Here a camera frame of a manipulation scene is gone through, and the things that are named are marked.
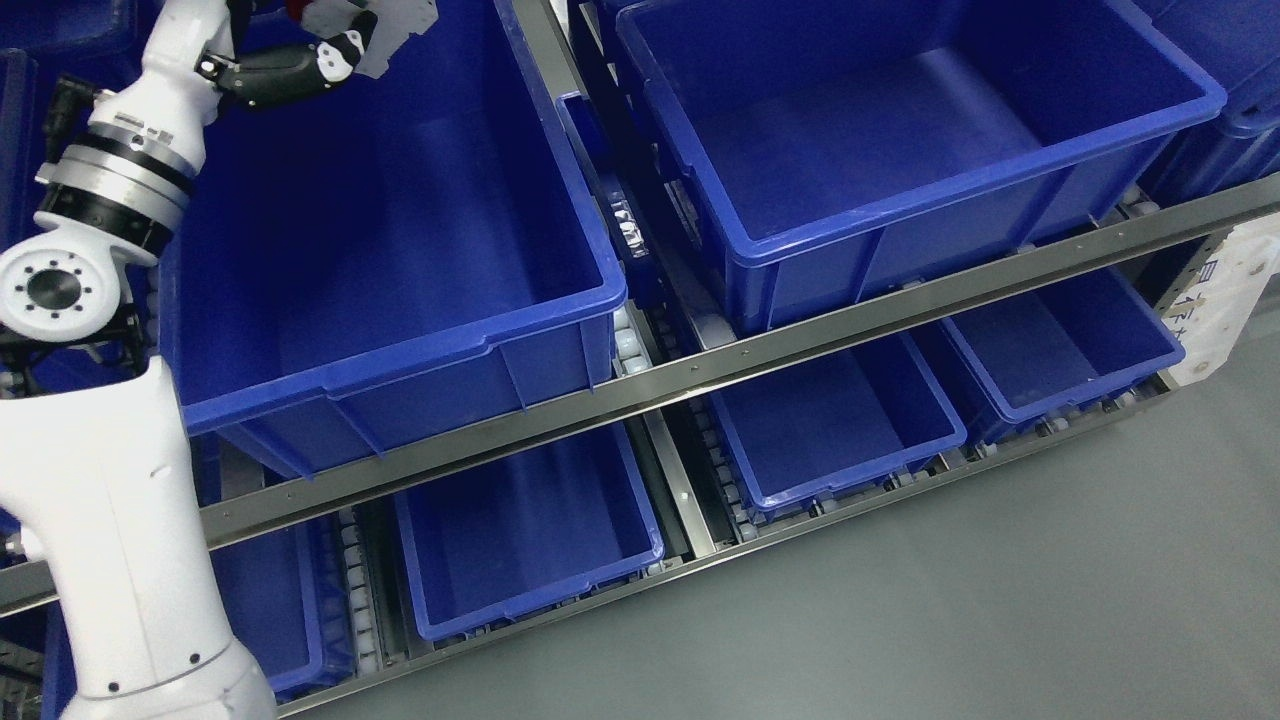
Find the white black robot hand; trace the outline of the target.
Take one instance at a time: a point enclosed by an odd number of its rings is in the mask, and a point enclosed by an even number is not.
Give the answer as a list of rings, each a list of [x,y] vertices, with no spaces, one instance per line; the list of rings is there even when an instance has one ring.
[[[371,3],[321,1],[343,23],[329,35],[243,51],[251,1],[165,1],[143,47],[140,76],[93,102],[88,128],[200,170],[205,131],[225,99],[278,108],[346,83],[372,50],[380,17]]]

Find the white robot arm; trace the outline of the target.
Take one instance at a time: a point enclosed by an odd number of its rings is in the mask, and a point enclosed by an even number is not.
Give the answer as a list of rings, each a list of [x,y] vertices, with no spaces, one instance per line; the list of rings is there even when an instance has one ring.
[[[86,138],[161,149],[192,181],[196,114],[142,129],[92,119]],[[44,232],[3,255],[3,325],[81,345],[120,309],[125,264],[156,256],[102,225],[37,211]],[[170,368],[59,395],[3,400],[3,507],[38,541],[58,592],[77,691],[60,719],[276,719],[259,661],[221,602]]]

